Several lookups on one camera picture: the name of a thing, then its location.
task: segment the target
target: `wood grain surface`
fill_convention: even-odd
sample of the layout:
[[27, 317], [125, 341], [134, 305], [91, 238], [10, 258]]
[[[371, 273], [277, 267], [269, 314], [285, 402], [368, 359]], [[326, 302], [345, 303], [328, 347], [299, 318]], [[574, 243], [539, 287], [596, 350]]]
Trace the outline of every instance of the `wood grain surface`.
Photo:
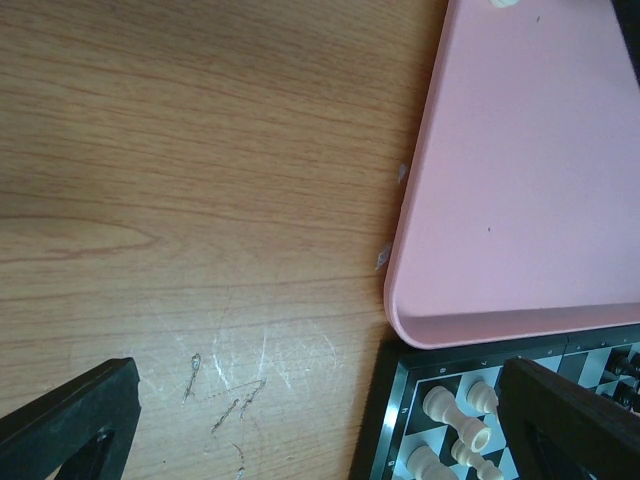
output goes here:
[[345, 478], [445, 9], [2, 0], [0, 415], [133, 356], [125, 478]]

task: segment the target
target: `pink tray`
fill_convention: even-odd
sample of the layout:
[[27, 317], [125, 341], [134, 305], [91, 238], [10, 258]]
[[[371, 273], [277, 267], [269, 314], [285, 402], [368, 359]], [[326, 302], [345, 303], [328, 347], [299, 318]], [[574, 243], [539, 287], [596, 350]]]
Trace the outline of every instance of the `pink tray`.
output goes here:
[[609, 0], [451, 0], [385, 285], [436, 348], [640, 322], [640, 88]]

